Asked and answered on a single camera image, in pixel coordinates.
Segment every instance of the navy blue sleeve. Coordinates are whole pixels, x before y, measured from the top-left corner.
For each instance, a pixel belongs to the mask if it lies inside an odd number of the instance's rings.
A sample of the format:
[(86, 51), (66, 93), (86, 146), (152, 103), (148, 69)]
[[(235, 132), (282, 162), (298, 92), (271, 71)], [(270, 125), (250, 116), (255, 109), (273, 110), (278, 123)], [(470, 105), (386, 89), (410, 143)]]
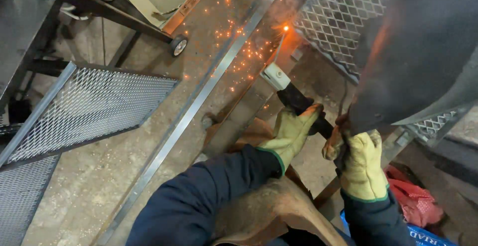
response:
[(362, 202), (352, 199), (343, 190), (345, 219), (349, 224), (350, 236), (360, 245), (415, 245), (408, 227), (399, 213), (399, 204), (388, 190), (388, 199)]
[(196, 163), (152, 194), (126, 245), (205, 245), (221, 206), (280, 175), (277, 158), (251, 145)]

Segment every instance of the leather welding glove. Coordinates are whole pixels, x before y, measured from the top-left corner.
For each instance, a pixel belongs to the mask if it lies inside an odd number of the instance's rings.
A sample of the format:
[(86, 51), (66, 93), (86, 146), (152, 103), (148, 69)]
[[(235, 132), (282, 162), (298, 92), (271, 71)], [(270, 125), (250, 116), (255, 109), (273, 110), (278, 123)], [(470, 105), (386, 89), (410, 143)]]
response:
[(347, 143), (349, 150), (343, 156), (340, 185), (351, 198), (363, 202), (375, 202), (388, 198), (388, 181), (380, 167), (382, 139), (377, 130), (369, 133), (350, 135), (349, 130), (341, 132), (335, 127), (326, 142), (322, 155), (334, 160)]
[(282, 168), (282, 175), (302, 149), (312, 124), (324, 110), (321, 104), (310, 106), (297, 116), (292, 109), (283, 108), (277, 115), (273, 132), (274, 139), (262, 142), (257, 149), (273, 153)]

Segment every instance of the expanded metal mesh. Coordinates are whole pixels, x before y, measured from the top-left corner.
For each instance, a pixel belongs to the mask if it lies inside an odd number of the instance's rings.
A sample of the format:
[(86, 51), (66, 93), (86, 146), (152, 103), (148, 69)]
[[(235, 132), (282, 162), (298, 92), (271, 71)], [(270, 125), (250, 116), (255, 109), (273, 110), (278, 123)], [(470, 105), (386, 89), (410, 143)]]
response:
[(382, 15), (387, 0), (307, 0), (296, 29), (347, 69), (354, 70), (353, 51), (365, 20)]
[(170, 78), (77, 68), (7, 162), (138, 126), (177, 82)]
[(0, 170), (1, 246), (21, 244), (59, 157)]
[(456, 114), (457, 112), (451, 111), (443, 115), (414, 123), (413, 125), (417, 127), (420, 134), (427, 138), (433, 138), (434, 135)]

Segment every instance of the concrete floor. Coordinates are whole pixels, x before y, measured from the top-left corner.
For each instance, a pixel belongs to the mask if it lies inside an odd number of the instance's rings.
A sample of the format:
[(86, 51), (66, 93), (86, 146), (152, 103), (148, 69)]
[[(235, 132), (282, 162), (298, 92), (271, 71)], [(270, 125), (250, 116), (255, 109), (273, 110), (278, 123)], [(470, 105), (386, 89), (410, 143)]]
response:
[[(205, 136), (201, 118), (205, 113), (217, 115), (226, 112), (224, 108), (235, 102), (257, 77), (270, 50), (274, 49), (271, 43), (276, 44), (280, 37), (277, 27), (300, 6), (298, 2), (277, 0), (274, 3), (258, 26), (259, 31), (248, 40), (244, 51), (238, 54), (118, 227), (110, 245), (124, 243), (132, 222), (152, 192), (192, 163)], [(147, 157), (155, 151), (182, 108), (188, 105), (188, 98), (202, 85), (202, 78), (224, 56), (233, 38), (231, 30), (240, 30), (237, 25), (244, 24), (243, 20), (250, 17), (250, 6), (254, 4), (257, 5), (258, 0), (201, 0), (175, 32), (187, 34), (190, 38), (188, 47), (176, 59), (170, 57), (166, 44), (146, 35), (140, 37), (123, 67), (182, 77), (182, 82), (139, 129), (63, 153), (23, 245), (88, 245), (93, 241), (101, 226), (108, 223)], [(89, 63), (101, 65), (108, 63), (128, 30), (99, 17), (72, 26), (74, 43), (81, 57)], [(56, 47), (66, 60), (73, 59), (65, 40), (59, 38)], [(310, 57), (309, 63), (296, 66), (291, 78), (305, 95), (325, 104), (327, 119), (333, 122), (338, 112), (337, 103), (343, 94), (343, 78), (319, 61), (317, 54), (306, 56)], [(32, 94), (44, 93), (48, 83), (51, 83), (50, 78), (37, 78)], [(260, 118), (273, 123), (280, 105), (274, 98), (268, 105)], [(310, 137), (293, 162), (313, 195), (335, 176), (333, 164), (320, 155), (324, 142), (319, 135)]]

